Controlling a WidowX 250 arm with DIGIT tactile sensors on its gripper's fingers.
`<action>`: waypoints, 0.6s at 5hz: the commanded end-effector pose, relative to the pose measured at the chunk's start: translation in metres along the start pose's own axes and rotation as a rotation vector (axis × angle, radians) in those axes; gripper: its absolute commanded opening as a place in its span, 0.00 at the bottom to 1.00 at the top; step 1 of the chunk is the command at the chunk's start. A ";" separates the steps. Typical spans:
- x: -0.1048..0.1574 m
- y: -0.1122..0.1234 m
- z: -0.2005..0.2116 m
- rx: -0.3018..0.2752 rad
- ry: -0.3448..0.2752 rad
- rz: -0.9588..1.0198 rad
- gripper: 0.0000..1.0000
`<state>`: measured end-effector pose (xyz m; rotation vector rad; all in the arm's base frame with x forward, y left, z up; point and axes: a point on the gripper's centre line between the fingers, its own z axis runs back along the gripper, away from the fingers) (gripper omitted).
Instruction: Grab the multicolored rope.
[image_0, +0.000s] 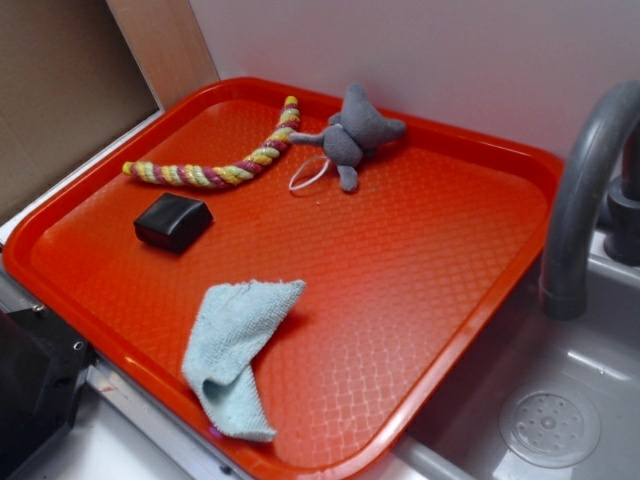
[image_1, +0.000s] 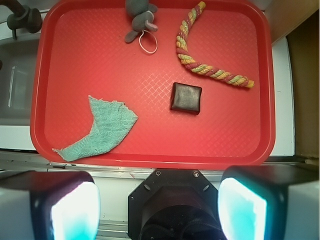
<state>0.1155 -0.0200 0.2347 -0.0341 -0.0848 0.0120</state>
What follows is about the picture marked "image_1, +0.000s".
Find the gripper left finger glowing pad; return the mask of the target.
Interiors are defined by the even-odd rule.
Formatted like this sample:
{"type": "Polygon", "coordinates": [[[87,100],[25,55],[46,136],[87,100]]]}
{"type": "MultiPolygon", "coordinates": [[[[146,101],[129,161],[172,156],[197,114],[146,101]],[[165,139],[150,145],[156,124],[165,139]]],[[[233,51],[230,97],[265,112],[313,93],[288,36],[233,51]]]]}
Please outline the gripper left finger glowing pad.
{"type": "Polygon", "coordinates": [[[0,172],[2,240],[94,240],[98,186],[86,171],[0,172]]]}

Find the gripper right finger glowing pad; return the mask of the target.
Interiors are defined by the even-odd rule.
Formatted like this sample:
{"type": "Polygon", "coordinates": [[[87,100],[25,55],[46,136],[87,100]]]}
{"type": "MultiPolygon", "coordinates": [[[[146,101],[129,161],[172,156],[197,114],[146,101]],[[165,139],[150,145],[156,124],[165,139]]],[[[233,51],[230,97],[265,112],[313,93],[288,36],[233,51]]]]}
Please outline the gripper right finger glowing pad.
{"type": "Polygon", "coordinates": [[[228,167],[218,189],[228,240],[318,240],[320,169],[310,164],[228,167]]]}

